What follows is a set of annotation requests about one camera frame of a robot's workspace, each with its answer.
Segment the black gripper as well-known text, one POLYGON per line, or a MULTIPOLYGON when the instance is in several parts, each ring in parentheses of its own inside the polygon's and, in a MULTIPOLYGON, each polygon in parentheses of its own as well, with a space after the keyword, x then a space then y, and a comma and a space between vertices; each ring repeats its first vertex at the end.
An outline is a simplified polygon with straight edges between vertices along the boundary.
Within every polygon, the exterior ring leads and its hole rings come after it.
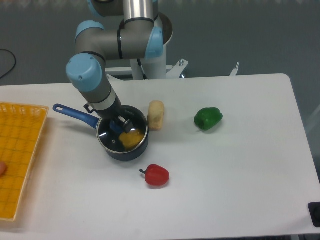
MULTIPOLYGON (((119 99, 116 99, 111 105, 109 103, 97 103, 93 104, 93 109, 97 113, 97 115, 102 119, 107 120, 114 120, 117 119, 117 125, 121 127, 121 129, 125 133, 129 133, 133 129, 133 123, 130 119, 125 119, 121 115, 121 101, 119 99)), ((87 111, 88 114, 93 113, 93 109, 91 106, 86 103, 84 106, 84 109, 87 111)))

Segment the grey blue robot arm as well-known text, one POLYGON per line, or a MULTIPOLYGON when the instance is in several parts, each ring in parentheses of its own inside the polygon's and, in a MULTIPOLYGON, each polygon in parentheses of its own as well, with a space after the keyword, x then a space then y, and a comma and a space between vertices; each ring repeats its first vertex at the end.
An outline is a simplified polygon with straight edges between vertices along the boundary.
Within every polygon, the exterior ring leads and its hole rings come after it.
POLYGON ((89 0, 90 10, 101 17, 123 16, 123 28, 105 30, 96 21, 82 22, 75 35, 75 56, 66 65, 72 85, 87 101, 89 113, 115 121, 129 133, 131 120, 121 114, 121 102, 106 76, 106 62, 153 59, 164 53, 163 30, 155 26, 156 0, 89 0))

